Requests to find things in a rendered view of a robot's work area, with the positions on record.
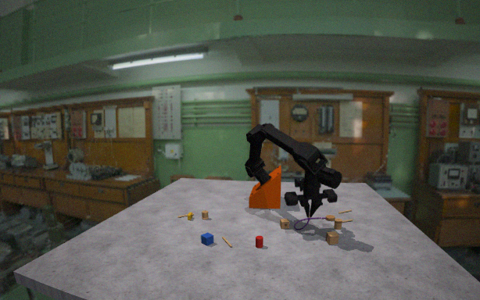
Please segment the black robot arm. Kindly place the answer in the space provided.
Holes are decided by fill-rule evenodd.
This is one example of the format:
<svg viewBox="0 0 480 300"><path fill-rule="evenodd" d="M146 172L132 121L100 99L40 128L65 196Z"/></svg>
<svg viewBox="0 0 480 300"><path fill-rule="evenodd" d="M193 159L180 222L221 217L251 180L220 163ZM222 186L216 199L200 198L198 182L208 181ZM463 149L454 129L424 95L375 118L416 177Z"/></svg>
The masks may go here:
<svg viewBox="0 0 480 300"><path fill-rule="evenodd" d="M316 146L307 142L298 142L278 130L272 123L258 124L246 134L250 143L249 159L245 163L245 169L250 177L255 177L261 187L272 177L263 169L266 165L260 158L263 141L267 138L286 152L305 170L305 178L295 178L295 187L303 190L304 179L307 182L319 182L327 187L336 189L341 181L342 174L339 171L326 167L328 160ZM317 160L320 161L317 162Z"/></svg>

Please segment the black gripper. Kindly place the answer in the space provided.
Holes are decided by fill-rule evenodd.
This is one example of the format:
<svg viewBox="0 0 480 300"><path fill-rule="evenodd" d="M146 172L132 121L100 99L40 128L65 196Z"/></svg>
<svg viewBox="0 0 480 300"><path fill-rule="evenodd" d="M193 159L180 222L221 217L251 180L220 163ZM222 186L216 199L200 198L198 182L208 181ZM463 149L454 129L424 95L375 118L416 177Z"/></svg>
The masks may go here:
<svg viewBox="0 0 480 300"><path fill-rule="evenodd" d="M337 201L337 194L332 189L324 189L323 193L319 193L321 183L319 182L307 182L304 179L303 195L298 195L296 192L285 193L285 203L287 206L294 206L299 203L304 207L307 217L310 217L317 211L320 205L323 205L322 199L328 198L329 203ZM311 208L308 200L311 199Z"/></svg>

